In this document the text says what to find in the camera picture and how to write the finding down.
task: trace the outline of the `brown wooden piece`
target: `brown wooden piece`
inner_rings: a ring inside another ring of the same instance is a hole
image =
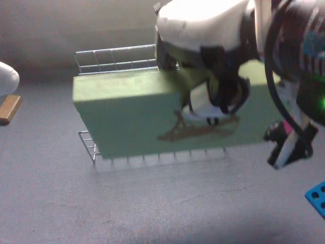
[[[8,125],[21,105],[21,96],[8,95],[0,107],[0,126]]]

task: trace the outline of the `light green block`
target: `light green block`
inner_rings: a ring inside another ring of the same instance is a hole
[[[184,96],[199,80],[212,76],[208,72],[78,76],[73,101],[104,159],[259,143],[280,114],[262,64],[245,64],[240,75],[250,78],[251,97],[238,117],[221,120],[215,128],[206,121],[183,124],[179,116]]]

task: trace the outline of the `brown stain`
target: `brown stain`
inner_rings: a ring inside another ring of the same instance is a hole
[[[191,137],[199,137],[199,136],[209,135],[209,134],[218,134],[221,135],[221,137],[226,137],[236,131],[239,123],[239,117],[234,115],[229,118],[223,119],[216,126],[207,125],[207,126],[196,127],[193,125],[190,126],[187,125],[180,111],[174,111],[174,114],[177,117],[176,124],[173,126],[173,128],[170,131],[166,132],[162,136],[158,136],[158,140],[176,142]],[[230,123],[235,123],[236,125],[233,130],[221,128],[221,126],[228,125]]]

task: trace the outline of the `blue block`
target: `blue block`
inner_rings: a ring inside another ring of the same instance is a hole
[[[325,181],[309,190],[305,197],[325,219]]]

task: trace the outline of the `metal wire rack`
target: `metal wire rack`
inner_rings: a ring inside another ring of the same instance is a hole
[[[110,48],[75,53],[75,60],[79,68],[79,75],[93,75],[117,72],[155,72],[158,71],[154,56],[155,45]],[[101,153],[91,138],[89,131],[79,132],[79,137],[86,148],[93,163]]]

